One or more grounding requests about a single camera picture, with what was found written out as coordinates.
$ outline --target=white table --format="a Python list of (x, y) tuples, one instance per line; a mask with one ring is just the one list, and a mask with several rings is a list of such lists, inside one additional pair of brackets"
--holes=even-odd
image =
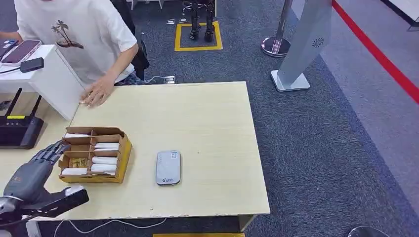
[(389, 0), (414, 21), (419, 22), (419, 0)]
[[(44, 68), (21, 73), (19, 70), (0, 74), (0, 92), (37, 92), (65, 119), (71, 120), (84, 91), (79, 77), (55, 45), (41, 45), (29, 58), (43, 58)], [(0, 72), (16, 67), (1, 66)]]

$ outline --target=white t-shirt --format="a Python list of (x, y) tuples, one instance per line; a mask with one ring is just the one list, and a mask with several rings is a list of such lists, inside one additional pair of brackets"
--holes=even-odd
[[(15, 0), (19, 34), (55, 44), (87, 84), (95, 82), (119, 54), (137, 43), (110, 0)], [(130, 64), (116, 82), (134, 71)]]

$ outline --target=robotic hand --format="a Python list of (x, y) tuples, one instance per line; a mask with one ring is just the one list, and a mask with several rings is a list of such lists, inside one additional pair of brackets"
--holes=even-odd
[(89, 201), (82, 186), (50, 194), (43, 186), (70, 145), (58, 141), (39, 151), (14, 173), (0, 197), (0, 229), (37, 216), (56, 217)]

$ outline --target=chrome base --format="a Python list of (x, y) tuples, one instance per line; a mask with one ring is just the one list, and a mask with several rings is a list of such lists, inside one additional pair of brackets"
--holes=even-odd
[(279, 45), (279, 40), (276, 40), (275, 37), (269, 37), (262, 41), (262, 50), (269, 56), (272, 57), (285, 57), (290, 49), (290, 42), (286, 39), (282, 39), (281, 45)]
[(373, 227), (358, 226), (351, 230), (348, 237), (388, 237), (388, 235)]
[(290, 86), (282, 85), (281, 79), (278, 77), (278, 70), (271, 71), (271, 77), (276, 85), (276, 89), (279, 92), (305, 90), (310, 88), (310, 84), (308, 83), (304, 74), (301, 74)]

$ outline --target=stanchion post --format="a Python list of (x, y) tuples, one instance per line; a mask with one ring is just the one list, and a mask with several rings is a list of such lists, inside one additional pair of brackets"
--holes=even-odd
[(287, 21), (288, 12), (291, 9), (293, 0), (285, 0), (282, 7), (281, 17), (279, 19), (278, 30), (275, 37), (265, 38), (262, 42), (262, 50), (272, 57), (285, 57), (290, 49), (290, 42), (284, 39), (285, 23)]

